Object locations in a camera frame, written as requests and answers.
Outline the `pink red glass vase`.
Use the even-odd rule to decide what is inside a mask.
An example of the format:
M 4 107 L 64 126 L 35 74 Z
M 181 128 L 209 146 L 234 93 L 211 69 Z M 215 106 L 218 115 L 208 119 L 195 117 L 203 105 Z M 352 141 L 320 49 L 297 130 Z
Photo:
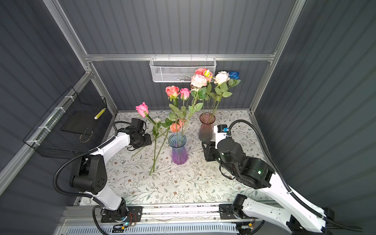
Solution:
M 202 142 L 210 142 L 214 136 L 213 124 L 215 116 L 212 113 L 203 113 L 200 115 L 199 120 L 201 127 L 198 133 L 199 140 Z

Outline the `magenta rose stem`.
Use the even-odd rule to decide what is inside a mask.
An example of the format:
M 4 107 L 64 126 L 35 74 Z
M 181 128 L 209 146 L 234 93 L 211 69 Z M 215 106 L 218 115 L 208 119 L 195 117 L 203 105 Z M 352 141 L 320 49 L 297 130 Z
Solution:
M 153 125 L 153 133 L 157 134 L 159 133 L 159 126 L 158 124 L 152 119 L 152 117 L 149 115 L 149 108 L 146 105 L 145 102 L 142 104 L 136 106 L 136 111 L 139 113 L 139 115 L 143 118 L 146 118 L 149 122 Z

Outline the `blue purple glass vase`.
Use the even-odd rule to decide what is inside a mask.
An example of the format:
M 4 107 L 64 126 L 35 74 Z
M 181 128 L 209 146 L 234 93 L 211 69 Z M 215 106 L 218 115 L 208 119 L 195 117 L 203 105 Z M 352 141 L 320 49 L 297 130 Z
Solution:
M 174 133 L 168 138 L 168 145 L 171 147 L 172 162 L 177 165 L 183 165 L 188 160 L 186 150 L 187 138 L 182 133 Z

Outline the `pink peach rose stem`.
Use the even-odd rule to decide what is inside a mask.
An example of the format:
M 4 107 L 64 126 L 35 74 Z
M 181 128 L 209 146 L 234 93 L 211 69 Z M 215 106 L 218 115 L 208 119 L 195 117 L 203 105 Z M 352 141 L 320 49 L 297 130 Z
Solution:
M 174 121 L 174 123 L 170 125 L 170 130 L 173 133 L 179 133 L 181 129 L 181 125 L 179 124 L 178 109 L 178 96 L 180 94 L 180 89 L 176 86 L 167 86 L 165 88 L 165 92 L 170 102 L 172 102 L 172 104 L 170 104 L 169 107 L 171 108 L 173 115 L 169 115 L 169 119 L 171 121 Z

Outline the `light pink rose stem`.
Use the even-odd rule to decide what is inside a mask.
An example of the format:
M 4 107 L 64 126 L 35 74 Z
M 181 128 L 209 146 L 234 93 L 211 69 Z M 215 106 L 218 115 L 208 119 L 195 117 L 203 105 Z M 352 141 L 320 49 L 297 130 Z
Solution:
M 203 100 L 206 96 L 206 89 L 207 89 L 207 79 L 203 75 L 195 74 L 191 79 L 191 94 L 193 95 L 193 100 L 191 105 L 188 106 L 188 114 L 185 122 L 185 127 L 183 133 L 186 132 L 188 128 L 189 121 L 191 117 L 198 111 L 200 111 L 203 107 L 203 102 L 199 102 Z

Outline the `white rose stem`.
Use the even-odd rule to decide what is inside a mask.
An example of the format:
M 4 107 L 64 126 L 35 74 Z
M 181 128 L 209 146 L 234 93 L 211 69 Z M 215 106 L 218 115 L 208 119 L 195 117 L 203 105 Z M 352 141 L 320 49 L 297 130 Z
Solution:
M 230 73 L 227 71 L 220 71 L 214 77 L 214 93 L 211 96 L 213 99 L 212 114 L 215 115 L 219 107 L 219 103 L 223 98 L 228 98 L 232 95 L 229 89 L 234 85 L 234 80 L 230 78 Z

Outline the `blue rose stem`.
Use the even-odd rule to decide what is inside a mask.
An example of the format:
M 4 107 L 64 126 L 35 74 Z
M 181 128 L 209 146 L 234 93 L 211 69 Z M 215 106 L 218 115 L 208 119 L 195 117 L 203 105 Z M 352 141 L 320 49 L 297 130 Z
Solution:
M 228 81 L 228 85 L 230 87 L 235 87 L 238 84 L 240 84 L 240 82 L 241 82 L 241 80 L 240 80 L 240 73 L 237 72 L 237 71 L 231 71 L 231 72 L 229 72 L 229 78 L 230 78 L 230 80 Z

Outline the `coral pink rose stem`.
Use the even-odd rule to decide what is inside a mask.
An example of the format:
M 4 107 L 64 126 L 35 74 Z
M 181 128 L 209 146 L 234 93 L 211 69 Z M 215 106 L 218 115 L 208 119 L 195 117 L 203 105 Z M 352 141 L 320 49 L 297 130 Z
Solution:
M 209 69 L 198 68 L 195 71 L 195 74 L 191 79 L 191 91 L 193 91 L 193 107 L 195 111 L 198 111 L 203 107 L 204 103 L 199 103 L 197 106 L 199 100 L 209 100 L 212 78 L 212 72 Z

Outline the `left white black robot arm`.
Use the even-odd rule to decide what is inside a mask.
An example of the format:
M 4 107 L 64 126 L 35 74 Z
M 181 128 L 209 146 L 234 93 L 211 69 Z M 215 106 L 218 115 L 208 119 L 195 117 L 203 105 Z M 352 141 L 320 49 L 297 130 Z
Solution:
M 146 133 L 146 122 L 132 118 L 127 127 L 115 129 L 114 136 L 99 145 L 93 153 L 73 162 L 70 186 L 92 198 L 113 220 L 124 221 L 129 217 L 126 202 L 107 184 L 106 164 L 127 146 L 135 150 L 151 144 L 151 136 Z

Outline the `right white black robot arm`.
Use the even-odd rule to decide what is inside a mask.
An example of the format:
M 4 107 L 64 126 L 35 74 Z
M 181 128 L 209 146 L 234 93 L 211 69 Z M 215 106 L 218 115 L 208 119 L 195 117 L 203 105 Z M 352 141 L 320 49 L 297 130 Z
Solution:
M 230 173 L 228 179 L 266 194 L 278 203 L 271 206 L 250 196 L 238 194 L 230 209 L 236 218 L 258 218 L 285 229 L 292 235 L 330 235 L 326 210 L 310 205 L 304 208 L 285 188 L 281 177 L 265 161 L 245 155 L 240 144 L 232 139 L 202 143 L 204 156 L 217 161 L 220 169 Z

